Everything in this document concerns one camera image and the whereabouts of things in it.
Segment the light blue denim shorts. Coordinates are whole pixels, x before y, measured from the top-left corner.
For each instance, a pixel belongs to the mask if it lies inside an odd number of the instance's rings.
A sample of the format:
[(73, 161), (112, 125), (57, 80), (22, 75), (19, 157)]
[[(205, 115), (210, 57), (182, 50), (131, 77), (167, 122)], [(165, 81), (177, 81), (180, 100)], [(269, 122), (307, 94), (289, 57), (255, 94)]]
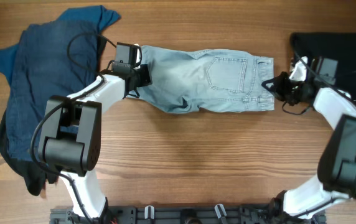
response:
[(274, 96), (261, 85), (274, 77), (273, 58), (238, 50), (186, 52), (150, 45), (142, 53), (152, 84), (139, 88), (140, 99), (165, 113), (274, 110)]

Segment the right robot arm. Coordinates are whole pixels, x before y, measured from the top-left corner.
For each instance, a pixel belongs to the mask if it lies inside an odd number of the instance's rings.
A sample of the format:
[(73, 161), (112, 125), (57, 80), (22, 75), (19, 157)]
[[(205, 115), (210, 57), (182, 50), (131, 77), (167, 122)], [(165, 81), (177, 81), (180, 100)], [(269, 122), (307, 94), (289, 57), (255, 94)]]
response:
[(336, 87), (337, 71), (336, 60), (319, 57), (310, 62), (301, 57), (291, 73), (262, 82), (284, 104), (307, 102), (333, 129), (317, 174), (257, 209), (268, 223), (319, 223), (325, 209), (356, 200), (356, 103)]

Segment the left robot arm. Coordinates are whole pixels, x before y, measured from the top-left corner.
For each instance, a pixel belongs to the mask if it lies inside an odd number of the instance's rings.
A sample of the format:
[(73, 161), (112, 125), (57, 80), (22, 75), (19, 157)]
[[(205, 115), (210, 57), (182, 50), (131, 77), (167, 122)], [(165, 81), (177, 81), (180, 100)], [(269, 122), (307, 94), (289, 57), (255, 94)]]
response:
[(113, 223), (108, 199), (94, 170), (100, 156), (102, 115), (138, 88), (152, 83), (139, 45), (116, 44), (116, 55), (96, 80), (77, 93), (52, 96), (33, 137), (32, 160), (65, 184), (73, 207), (71, 223)]

